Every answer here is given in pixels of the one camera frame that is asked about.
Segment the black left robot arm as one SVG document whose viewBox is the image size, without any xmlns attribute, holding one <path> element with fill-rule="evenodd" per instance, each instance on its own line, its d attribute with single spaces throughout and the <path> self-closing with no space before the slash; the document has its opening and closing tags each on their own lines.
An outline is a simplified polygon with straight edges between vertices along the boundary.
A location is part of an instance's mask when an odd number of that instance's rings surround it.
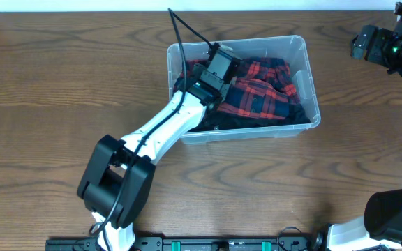
<svg viewBox="0 0 402 251">
<path fill-rule="evenodd" d="M 135 242 L 132 223 L 147 203 L 156 165 L 206 112 L 225 99 L 239 58 L 232 48 L 214 43 L 205 64 L 184 73 L 169 103 L 129 135 L 110 135 L 95 145 L 78 196 L 96 219 L 90 234 L 102 250 L 129 250 Z"/>
</svg>

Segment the clear plastic storage bin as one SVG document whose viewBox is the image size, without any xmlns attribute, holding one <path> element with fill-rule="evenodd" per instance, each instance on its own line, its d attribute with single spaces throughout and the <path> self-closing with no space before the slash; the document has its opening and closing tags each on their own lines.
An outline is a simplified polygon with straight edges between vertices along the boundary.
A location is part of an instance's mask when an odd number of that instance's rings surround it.
<svg viewBox="0 0 402 251">
<path fill-rule="evenodd" d="M 201 144 L 233 139 L 291 137 L 298 135 L 305 130 L 315 128 L 320 124 L 321 115 L 311 73 L 306 42 L 301 36 L 291 35 L 241 40 L 222 40 L 221 44 L 232 48 L 233 52 L 240 58 L 258 56 L 275 57 L 285 60 L 290 66 L 291 80 L 299 95 L 300 104 L 306 112 L 306 116 L 310 119 L 310 122 L 297 125 L 187 132 L 181 136 L 181 141 L 183 143 Z"/>
</svg>

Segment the black garment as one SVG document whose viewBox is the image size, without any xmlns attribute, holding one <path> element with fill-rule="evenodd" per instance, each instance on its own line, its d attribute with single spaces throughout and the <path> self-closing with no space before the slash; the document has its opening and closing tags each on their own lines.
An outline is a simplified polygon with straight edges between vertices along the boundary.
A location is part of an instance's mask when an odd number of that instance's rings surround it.
<svg viewBox="0 0 402 251">
<path fill-rule="evenodd" d="M 201 123 L 191 129 L 190 132 L 286 126 L 311 122 L 301 105 L 289 105 L 288 107 L 288 115 L 284 119 L 253 119 L 219 111 L 210 112 L 203 118 Z"/>
</svg>

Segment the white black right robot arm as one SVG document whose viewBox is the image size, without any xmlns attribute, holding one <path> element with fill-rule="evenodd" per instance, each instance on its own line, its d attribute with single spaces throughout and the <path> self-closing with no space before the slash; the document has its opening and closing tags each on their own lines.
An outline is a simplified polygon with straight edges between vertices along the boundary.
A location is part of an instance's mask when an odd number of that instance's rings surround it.
<svg viewBox="0 0 402 251">
<path fill-rule="evenodd" d="M 328 250 L 380 243 L 364 226 L 366 205 L 402 188 L 402 80 L 372 63 L 332 50 L 316 59 L 324 125 L 312 156 L 324 190 L 321 219 Z"/>
</svg>

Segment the red navy plaid shirt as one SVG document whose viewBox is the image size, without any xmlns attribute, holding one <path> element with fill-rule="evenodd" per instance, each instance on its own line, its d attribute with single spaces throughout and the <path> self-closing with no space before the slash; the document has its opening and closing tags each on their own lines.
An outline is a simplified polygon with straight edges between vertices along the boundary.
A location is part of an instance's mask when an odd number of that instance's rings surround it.
<svg viewBox="0 0 402 251">
<path fill-rule="evenodd" d="M 232 80 L 219 112 L 252 119 L 285 119 L 300 104 L 290 65 L 283 59 L 245 58 Z"/>
</svg>

